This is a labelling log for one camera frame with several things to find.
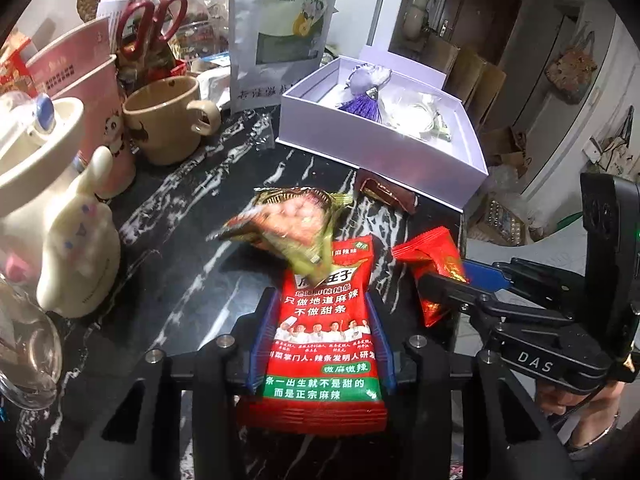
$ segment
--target mug handle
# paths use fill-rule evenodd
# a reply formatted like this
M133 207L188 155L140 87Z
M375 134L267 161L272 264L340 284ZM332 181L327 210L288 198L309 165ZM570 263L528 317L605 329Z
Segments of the mug handle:
M215 133L220 124L222 124L220 110L218 110L213 101L191 101L187 104L187 110L199 110L207 116L209 124L198 119L197 122L191 125L191 130L201 136L209 136Z

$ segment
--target bracelet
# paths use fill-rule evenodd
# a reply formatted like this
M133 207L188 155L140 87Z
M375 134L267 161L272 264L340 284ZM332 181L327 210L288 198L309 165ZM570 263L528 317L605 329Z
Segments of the bracelet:
M599 434L596 438L594 438L593 440L591 440L590 442L587 442L586 444L584 444L583 446L574 446L573 444L571 444L571 439L569 439L567 441L566 444L564 444L564 446L566 447L566 450L571 453L574 451L579 451L581 449L587 449L588 447L593 446L593 444L595 444L597 441L603 439L605 436L607 436L612 430L615 430L616 427L618 426L618 418L620 417L620 410L618 410L618 412L613 416L613 422L611 423L611 425L604 430L601 434Z

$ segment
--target red scissors handle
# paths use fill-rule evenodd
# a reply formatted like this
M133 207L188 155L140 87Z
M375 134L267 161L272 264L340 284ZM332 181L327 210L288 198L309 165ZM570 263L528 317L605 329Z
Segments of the red scissors handle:
M166 14L169 11L169 6L174 2L180 2L180 10L178 15L174 16L174 20L171 23L169 30L162 34L162 25L166 18ZM187 0L160 0L156 13L154 15L154 30L152 36L152 43L166 43L175 34L176 30L182 24L182 20L187 15Z
M124 31L125 25L127 25L127 21L131 17L131 15L136 12L138 9L145 9L142 14L142 19L140 19L140 23L138 24L138 32L136 34L136 41L133 44L133 47L129 50L124 48L122 44L122 33ZM135 2L133 4L129 4L129 7L124 11L124 14L120 18L118 22L118 28L116 29L116 44L120 47L120 53L130 61L134 61L142 56L144 52L144 44L146 38L148 37L149 27L152 26L154 20L154 12L156 7L154 4L147 0L142 0L140 2Z

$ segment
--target purple tassel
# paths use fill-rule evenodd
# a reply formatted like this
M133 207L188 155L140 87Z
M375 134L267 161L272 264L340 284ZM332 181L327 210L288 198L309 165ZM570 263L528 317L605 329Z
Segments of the purple tassel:
M351 101L343 103L338 110L379 123L381 118L378 108L378 90L372 88L364 94L354 97Z

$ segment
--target metal screw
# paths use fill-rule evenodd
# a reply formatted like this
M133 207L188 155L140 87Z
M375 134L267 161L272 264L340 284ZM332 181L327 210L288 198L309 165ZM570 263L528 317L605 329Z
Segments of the metal screw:
M491 350L483 349L478 352L478 357L483 363L487 363L488 365L495 363L500 356Z
M230 346L233 346L235 343L236 343L236 338L233 337L231 334L219 335L216 338L216 345L218 345L220 348L229 348Z
M152 365L159 363L162 359L164 359L164 352L159 348L149 350L149 352L145 354L145 361Z
M427 338L423 335L412 335L409 338L409 345L414 348L422 348L423 346L427 346Z

